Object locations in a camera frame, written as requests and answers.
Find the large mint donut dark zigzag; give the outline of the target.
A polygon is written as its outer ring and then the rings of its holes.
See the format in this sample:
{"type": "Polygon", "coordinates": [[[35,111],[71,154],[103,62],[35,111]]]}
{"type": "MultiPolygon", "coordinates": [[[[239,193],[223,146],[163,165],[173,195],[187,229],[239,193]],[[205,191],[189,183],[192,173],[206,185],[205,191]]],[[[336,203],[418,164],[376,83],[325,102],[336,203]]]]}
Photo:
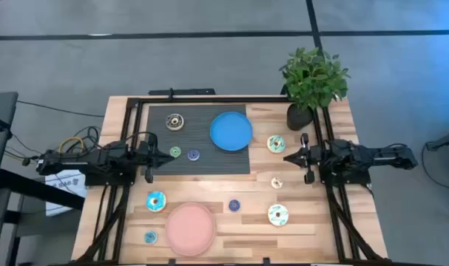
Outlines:
{"type": "Polygon", "coordinates": [[[267,148],[272,153],[282,153],[286,149],[286,142],[282,136],[272,135],[267,140],[267,148]]]}

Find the black metal beam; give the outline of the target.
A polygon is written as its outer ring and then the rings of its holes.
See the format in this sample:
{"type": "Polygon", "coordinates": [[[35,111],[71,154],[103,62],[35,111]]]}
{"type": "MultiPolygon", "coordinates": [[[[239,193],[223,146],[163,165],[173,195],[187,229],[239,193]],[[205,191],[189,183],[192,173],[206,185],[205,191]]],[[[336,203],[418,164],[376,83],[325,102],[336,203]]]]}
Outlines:
{"type": "Polygon", "coordinates": [[[84,207],[83,197],[4,169],[0,169],[0,188],[8,188],[24,196],[35,197],[76,210],[82,210],[84,207]]]}

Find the black aluminium table frame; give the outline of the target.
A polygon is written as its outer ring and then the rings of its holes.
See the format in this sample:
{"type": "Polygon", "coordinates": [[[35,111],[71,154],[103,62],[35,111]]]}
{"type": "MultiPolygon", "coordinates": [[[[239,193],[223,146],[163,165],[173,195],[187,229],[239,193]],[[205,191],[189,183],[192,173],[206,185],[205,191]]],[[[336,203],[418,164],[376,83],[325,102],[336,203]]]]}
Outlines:
{"type": "Polygon", "coordinates": [[[129,186],[93,186],[84,200],[81,221],[72,252],[80,265],[341,265],[387,266],[390,264],[374,199],[358,184],[333,186],[315,181],[305,184],[305,168],[283,160],[302,146],[300,132],[286,124],[289,100],[275,96],[196,97],[148,96],[109,99],[99,143],[126,140],[137,148],[144,140],[149,106],[244,105],[253,137],[249,150],[248,174],[160,175],[153,183],[138,168],[135,183],[129,186]],[[282,136],[286,149],[272,153],[267,140],[282,136]],[[283,186],[274,189],[273,177],[283,186]],[[161,191],[166,207],[151,212],[148,193],[161,191]],[[229,210],[238,200],[240,210],[229,210]],[[179,205],[196,202],[213,214],[216,235],[211,246],[199,256],[181,256],[169,246],[166,221],[179,205]],[[269,222],[268,209],[284,205],[289,212],[284,226],[269,222]],[[147,231],[156,231],[155,244],[145,243],[147,231]]]}

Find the green potted plant dark pot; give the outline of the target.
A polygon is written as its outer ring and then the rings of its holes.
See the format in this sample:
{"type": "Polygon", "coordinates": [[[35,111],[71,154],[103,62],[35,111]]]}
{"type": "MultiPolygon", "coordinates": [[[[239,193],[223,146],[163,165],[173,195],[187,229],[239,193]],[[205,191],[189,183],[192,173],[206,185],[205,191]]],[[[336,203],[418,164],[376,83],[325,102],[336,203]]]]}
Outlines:
{"type": "Polygon", "coordinates": [[[306,50],[299,47],[289,54],[282,67],[287,98],[291,101],[286,114],[287,127],[299,131],[310,124],[318,108],[347,96],[350,78],[348,69],[342,67],[338,55],[319,48],[306,50]]]}

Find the blue round plate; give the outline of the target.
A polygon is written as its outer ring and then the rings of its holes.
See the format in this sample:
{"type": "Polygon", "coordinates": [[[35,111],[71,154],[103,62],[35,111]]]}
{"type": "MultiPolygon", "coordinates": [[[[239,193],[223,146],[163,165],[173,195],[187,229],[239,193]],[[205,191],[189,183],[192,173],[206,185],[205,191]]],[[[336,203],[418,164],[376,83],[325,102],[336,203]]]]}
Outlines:
{"type": "Polygon", "coordinates": [[[220,149],[239,151],[250,144],[253,128],[250,120],[239,112],[219,114],[210,126],[210,138],[220,149]]]}

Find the grey stand foot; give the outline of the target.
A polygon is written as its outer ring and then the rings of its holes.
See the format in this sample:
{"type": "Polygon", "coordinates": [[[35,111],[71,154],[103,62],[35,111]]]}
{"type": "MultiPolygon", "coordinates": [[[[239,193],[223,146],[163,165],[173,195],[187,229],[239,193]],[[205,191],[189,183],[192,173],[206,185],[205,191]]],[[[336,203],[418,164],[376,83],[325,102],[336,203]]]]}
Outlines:
{"type": "Polygon", "coordinates": [[[443,146],[449,146],[449,134],[439,138],[438,140],[427,142],[425,145],[428,151],[437,151],[443,146]]]}

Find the dark grey woven placemat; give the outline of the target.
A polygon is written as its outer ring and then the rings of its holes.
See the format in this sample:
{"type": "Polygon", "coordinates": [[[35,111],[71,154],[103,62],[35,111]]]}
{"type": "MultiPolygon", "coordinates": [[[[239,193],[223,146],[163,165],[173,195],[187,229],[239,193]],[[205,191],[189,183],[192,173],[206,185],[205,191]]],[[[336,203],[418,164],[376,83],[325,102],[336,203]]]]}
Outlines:
{"type": "Polygon", "coordinates": [[[248,174],[249,150],[225,151],[218,148],[210,138],[212,121],[221,113],[239,112],[246,114],[244,105],[177,105],[149,106],[146,130],[158,136],[158,149],[169,153],[173,146],[181,149],[181,155],[170,163],[152,170],[155,180],[160,175],[208,175],[208,174],[248,174]],[[166,117],[180,114],[184,126],[178,131],[166,127],[166,117]],[[188,159],[189,150],[196,149],[200,158],[188,159]]]}

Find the pink round plate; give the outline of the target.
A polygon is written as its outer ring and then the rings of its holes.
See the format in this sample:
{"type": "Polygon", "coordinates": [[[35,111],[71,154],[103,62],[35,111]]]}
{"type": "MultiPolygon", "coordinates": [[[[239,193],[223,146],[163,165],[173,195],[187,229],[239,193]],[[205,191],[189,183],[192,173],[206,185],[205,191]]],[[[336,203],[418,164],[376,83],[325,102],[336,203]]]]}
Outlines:
{"type": "Polygon", "coordinates": [[[216,224],[204,205],[187,202],[176,207],[166,221],[170,248],[181,256],[199,256],[213,243],[216,224]]]}

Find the large white donut teal stripes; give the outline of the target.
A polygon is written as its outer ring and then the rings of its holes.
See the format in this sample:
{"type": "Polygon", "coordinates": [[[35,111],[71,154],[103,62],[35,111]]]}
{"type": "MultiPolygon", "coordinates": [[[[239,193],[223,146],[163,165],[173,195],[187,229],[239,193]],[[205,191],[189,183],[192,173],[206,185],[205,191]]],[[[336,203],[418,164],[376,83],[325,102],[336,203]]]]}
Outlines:
{"type": "Polygon", "coordinates": [[[284,226],[289,219],[288,209],[281,204],[272,205],[268,209],[268,219],[274,226],[284,226]]]}

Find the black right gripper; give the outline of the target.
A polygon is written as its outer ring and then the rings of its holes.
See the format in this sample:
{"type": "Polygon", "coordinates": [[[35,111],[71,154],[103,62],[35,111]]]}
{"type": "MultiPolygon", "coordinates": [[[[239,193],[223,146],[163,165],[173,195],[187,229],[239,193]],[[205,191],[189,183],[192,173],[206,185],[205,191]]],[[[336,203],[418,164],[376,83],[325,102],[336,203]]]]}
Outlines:
{"type": "Polygon", "coordinates": [[[307,172],[304,176],[305,184],[312,184],[315,181],[315,175],[311,167],[314,165],[318,166],[320,164],[322,157],[322,149],[321,146],[319,145],[310,146],[309,138],[306,133],[302,133],[300,141],[303,149],[300,149],[299,151],[293,154],[285,156],[283,160],[288,163],[292,163],[298,166],[299,168],[302,168],[303,161],[300,159],[300,157],[303,156],[303,159],[305,160],[304,166],[307,169],[307,172]]]}

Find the white printed paper bag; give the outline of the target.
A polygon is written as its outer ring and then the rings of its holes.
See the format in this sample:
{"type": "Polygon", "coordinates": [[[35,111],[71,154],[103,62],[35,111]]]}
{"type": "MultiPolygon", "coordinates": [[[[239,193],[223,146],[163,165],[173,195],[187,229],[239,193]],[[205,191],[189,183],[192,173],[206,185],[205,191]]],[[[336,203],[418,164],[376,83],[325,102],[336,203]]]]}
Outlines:
{"type": "MultiPolygon", "coordinates": [[[[83,198],[87,195],[85,175],[79,170],[63,170],[57,174],[48,175],[44,179],[46,185],[61,189],[62,191],[66,191],[83,198]]],[[[45,208],[46,216],[56,216],[72,210],[70,207],[51,202],[46,202],[45,208]]]]}

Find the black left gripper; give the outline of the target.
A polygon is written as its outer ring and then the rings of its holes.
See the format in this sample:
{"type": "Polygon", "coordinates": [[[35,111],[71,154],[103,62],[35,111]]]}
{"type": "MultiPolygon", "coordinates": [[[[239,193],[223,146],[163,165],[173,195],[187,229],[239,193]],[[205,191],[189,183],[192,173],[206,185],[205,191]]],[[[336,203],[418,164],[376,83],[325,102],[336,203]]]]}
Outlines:
{"type": "Polygon", "coordinates": [[[145,138],[139,143],[137,153],[139,155],[138,164],[146,167],[145,180],[148,183],[153,183],[152,168],[158,169],[174,160],[172,155],[158,149],[158,138],[153,133],[145,133],[145,138]]]}

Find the large chocolate sprinkle donut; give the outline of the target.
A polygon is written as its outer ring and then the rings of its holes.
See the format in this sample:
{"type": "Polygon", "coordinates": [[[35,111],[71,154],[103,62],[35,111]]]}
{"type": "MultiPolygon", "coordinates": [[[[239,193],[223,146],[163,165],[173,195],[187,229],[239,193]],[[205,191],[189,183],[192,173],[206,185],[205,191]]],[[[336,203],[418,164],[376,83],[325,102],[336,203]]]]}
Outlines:
{"type": "Polygon", "coordinates": [[[170,114],[166,117],[166,127],[171,131],[178,131],[184,126],[184,118],[180,114],[170,114]]]}

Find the large blue iced donut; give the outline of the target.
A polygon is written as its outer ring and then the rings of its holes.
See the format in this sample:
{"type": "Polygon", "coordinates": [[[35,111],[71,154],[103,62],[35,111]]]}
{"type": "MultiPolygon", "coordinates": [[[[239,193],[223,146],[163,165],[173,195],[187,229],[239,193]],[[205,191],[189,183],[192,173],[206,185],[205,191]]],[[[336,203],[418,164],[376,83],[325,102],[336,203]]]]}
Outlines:
{"type": "Polygon", "coordinates": [[[161,212],[166,207],[166,195],[161,191],[148,193],[146,207],[151,212],[161,212]]]}

